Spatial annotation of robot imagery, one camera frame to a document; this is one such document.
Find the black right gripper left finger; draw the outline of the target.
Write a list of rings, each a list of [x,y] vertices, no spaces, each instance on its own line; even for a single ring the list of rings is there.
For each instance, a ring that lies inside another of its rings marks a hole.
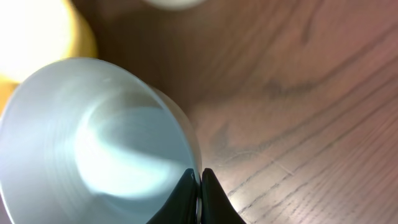
[[[162,208],[147,224],[195,224],[198,186],[193,169],[187,169]]]

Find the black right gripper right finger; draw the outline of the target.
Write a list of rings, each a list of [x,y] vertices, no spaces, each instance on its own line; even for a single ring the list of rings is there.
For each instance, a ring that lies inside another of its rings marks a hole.
[[[202,173],[202,215],[203,224],[246,224],[233,208],[215,173],[204,169]]]

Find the grey plastic bowl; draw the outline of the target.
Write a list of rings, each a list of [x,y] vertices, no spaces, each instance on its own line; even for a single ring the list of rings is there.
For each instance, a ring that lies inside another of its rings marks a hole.
[[[1,115],[1,199],[12,223],[146,223],[201,154],[183,111],[127,70],[51,63]]]

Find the white plastic bowl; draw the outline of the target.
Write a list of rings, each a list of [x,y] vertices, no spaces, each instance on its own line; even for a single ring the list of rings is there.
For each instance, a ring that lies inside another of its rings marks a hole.
[[[184,9],[190,9],[195,7],[205,0],[143,0],[151,6],[159,9],[165,9],[170,11],[178,11]]]

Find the yellow plastic bowl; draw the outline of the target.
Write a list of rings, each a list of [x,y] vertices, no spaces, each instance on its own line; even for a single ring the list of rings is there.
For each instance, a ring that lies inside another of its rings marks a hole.
[[[2,108],[38,69],[97,55],[93,31],[71,0],[1,0]]]

